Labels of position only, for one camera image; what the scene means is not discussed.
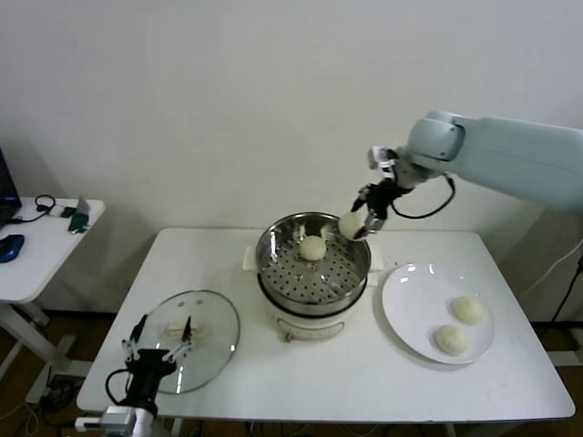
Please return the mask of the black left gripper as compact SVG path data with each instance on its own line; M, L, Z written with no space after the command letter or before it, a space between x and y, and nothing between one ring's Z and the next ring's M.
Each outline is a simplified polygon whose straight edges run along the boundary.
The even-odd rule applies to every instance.
M138 342L146 321L147 315L144 314L130 332L129 339L122 341L125 360L130 361L127 369L131 375L125 397L126 405L154 405L161 380L177 369L175 362L181 362L192 351L190 316L183 329L168 329L167 336L172 340L179 340L178 345L170 352L161 349L138 350Z

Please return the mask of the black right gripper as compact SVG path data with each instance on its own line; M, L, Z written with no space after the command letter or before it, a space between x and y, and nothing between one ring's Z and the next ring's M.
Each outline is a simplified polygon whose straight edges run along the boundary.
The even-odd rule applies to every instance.
M353 233L353 240L366 239L381 230L384 220L387 219L387 210L401 196L402 189L391 179L384 179L377 184L367 184L361 188L350 211L356 212L367 205L369 213Z

